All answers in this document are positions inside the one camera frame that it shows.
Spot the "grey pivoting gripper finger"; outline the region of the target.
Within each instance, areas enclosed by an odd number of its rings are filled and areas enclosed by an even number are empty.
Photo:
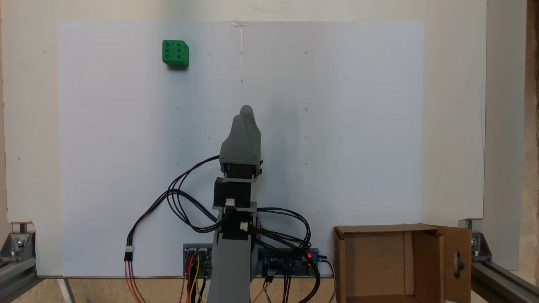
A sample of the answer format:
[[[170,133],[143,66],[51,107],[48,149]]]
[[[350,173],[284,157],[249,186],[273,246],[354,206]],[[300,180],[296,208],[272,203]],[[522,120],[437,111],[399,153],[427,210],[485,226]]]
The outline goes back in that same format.
[[[261,149],[261,130],[259,129],[251,106],[244,105],[240,109],[240,118],[244,126],[245,138],[256,149]]]

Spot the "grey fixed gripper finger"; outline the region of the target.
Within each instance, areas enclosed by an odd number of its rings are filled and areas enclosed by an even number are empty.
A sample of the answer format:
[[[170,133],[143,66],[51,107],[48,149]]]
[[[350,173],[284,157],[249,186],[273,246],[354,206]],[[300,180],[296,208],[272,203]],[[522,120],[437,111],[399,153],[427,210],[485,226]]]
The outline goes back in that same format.
[[[261,131],[252,114],[236,115],[220,157],[261,157]]]

